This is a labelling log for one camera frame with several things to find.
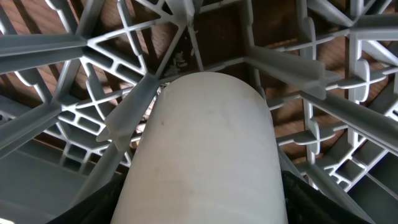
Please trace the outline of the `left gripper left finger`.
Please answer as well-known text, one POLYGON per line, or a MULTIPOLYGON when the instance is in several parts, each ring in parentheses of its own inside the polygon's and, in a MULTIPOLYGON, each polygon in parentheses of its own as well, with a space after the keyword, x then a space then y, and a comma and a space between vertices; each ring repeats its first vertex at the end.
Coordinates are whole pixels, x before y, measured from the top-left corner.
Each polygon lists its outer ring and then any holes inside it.
POLYGON ((47 224, 107 224, 111 223, 114 210, 126 180, 126 174, 113 178, 80 203, 47 224))

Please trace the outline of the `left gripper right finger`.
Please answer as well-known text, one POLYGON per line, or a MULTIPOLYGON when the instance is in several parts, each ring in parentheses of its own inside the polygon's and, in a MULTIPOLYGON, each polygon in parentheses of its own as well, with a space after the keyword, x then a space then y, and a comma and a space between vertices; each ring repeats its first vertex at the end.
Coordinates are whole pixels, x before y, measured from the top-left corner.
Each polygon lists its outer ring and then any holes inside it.
POLYGON ((372 223, 373 219, 319 169, 311 170, 316 190, 289 170, 282 170, 289 223, 372 223))

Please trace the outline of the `white cup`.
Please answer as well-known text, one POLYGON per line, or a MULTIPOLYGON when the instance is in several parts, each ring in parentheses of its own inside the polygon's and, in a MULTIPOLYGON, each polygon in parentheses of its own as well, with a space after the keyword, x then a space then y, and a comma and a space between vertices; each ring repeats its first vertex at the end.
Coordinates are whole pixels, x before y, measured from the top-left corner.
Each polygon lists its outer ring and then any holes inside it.
POLYGON ((200 72, 155 102, 113 223, 287 223, 272 116, 242 80, 200 72))

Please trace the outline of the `rice food scraps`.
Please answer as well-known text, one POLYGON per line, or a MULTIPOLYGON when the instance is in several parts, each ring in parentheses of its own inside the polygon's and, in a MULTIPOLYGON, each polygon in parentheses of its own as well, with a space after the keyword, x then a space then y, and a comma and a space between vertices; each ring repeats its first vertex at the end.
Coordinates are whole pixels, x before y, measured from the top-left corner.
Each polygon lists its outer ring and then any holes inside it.
POLYGON ((197 69, 198 65, 195 57, 195 50, 192 45, 190 34, 188 30, 185 29, 174 48, 172 56, 167 62, 163 77, 171 77, 197 69))

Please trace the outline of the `grey dishwasher rack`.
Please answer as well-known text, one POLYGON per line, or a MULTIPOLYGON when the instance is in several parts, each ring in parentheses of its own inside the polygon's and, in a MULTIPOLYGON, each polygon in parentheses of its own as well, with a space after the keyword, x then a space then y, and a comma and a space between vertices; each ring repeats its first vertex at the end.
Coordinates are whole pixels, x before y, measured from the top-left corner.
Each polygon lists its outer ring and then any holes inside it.
MULTIPOLYGON (((144 1, 143 5, 158 18, 135 24, 126 3, 118 1, 123 27, 90 39, 85 35, 103 7, 101 1, 88 1, 80 21, 74 20, 67 3, 49 1, 67 30, 65 35, 17 35, 6 13, 1 13, 1 73, 16 73, 26 85, 36 87, 43 100, 40 106, 17 115, 16 103, 1 98, 1 111, 7 116, 7 121, 1 125, 1 157, 9 157, 46 131, 68 145, 84 149, 87 154, 99 154, 99 163, 76 196, 75 205, 113 178, 127 175, 157 98, 175 80, 194 74, 163 77, 163 67, 150 73, 136 39, 137 31, 171 22, 178 27, 177 35, 182 35, 185 29, 193 35, 195 14, 214 11, 226 2, 203 6, 197 1, 159 1, 156 4, 144 1)), ((367 61, 357 58, 354 77, 341 78, 315 60, 315 47, 320 39, 315 35, 310 17, 300 16, 300 27, 307 41, 294 45, 294 49, 302 51, 302 55, 297 56, 292 55, 288 47, 271 50, 256 46, 252 36, 251 1, 244 1, 243 8, 248 55, 212 67, 200 67, 197 73, 221 73, 228 66, 247 63, 256 75, 266 72, 296 87, 297 92, 290 94, 290 98, 301 98, 306 106, 317 107, 338 120, 329 128, 320 128, 307 111, 304 132, 275 137, 280 171, 289 170, 319 190, 320 184, 311 173, 319 169, 341 187, 344 177, 337 175, 337 164, 321 168, 313 158, 319 153, 322 141, 344 128, 357 135, 353 149, 365 140, 385 152, 397 152, 397 121, 388 113, 380 114, 360 105, 370 84, 395 73, 396 63, 370 72, 367 61), (305 170, 297 170, 281 151, 280 146, 288 143, 308 147, 311 159, 305 170)), ((266 101, 258 86, 252 88, 266 101)), ((271 112, 286 101, 281 98, 266 101, 266 104, 271 112)))

